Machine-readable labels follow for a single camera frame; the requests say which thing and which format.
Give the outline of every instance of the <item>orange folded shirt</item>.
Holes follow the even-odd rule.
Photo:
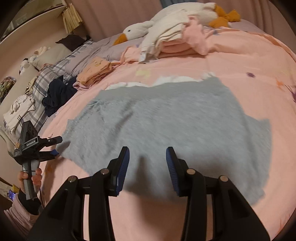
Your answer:
[[[95,57],[77,76],[77,81],[82,85],[91,86],[110,73],[114,66],[101,57]]]

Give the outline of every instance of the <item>gray fuzzy cloth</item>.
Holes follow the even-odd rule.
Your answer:
[[[189,168],[209,177],[227,175],[250,204],[264,195],[269,121],[245,115],[215,77],[101,91],[68,121],[62,137],[58,152],[90,175],[129,147],[123,188],[137,194],[176,197],[165,160],[166,148],[172,146]]]

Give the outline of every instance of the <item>pink bedsheet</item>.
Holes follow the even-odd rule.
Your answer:
[[[247,115],[270,120],[272,158],[266,195],[253,209],[274,238],[296,207],[296,100],[291,93],[296,92],[296,56],[269,35],[231,29],[218,30],[207,38],[207,44],[207,56],[169,57],[149,64],[119,66],[89,90],[78,91],[58,110],[43,137],[62,135],[67,120],[74,119],[100,90],[111,84],[150,85],[160,76],[199,79],[203,73],[213,72],[231,89]],[[48,161],[46,167],[43,163],[41,168],[45,169],[42,194],[46,203],[68,176],[88,176],[62,157]],[[180,240],[185,204],[150,200],[122,191],[119,197],[110,198],[110,208],[116,240]],[[87,238],[87,216],[85,235]]]

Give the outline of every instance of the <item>curtain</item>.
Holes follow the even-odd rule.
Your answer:
[[[71,0],[94,41],[121,33],[134,23],[150,20],[162,6],[159,0]]]
[[[182,2],[196,2],[196,0],[160,0],[161,5],[163,8],[175,4],[175,3],[182,3]]]

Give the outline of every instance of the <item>stuffed toy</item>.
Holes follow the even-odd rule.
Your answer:
[[[187,11],[188,16],[197,16],[202,25],[207,25],[209,22],[218,17],[217,13],[214,12],[215,3],[184,2],[169,5],[166,8],[161,9],[150,21],[135,23],[128,26],[118,39],[115,40],[113,45],[144,37],[148,33],[148,29],[152,27],[154,23],[166,15],[182,9]]]
[[[232,10],[229,14],[216,5],[216,3],[184,2],[170,5],[160,10],[150,21],[135,23],[128,26],[123,33],[114,41],[117,45],[132,39],[144,37],[149,28],[166,15],[184,9],[188,16],[196,16],[203,26],[213,28],[228,27],[228,22],[240,21],[240,15]]]
[[[20,75],[22,75],[26,68],[28,68],[30,66],[28,59],[24,59],[21,64],[20,64]]]
[[[37,59],[40,55],[44,54],[49,49],[50,47],[43,46],[35,50],[34,54],[31,57],[29,57],[28,62],[33,65],[33,61]]]

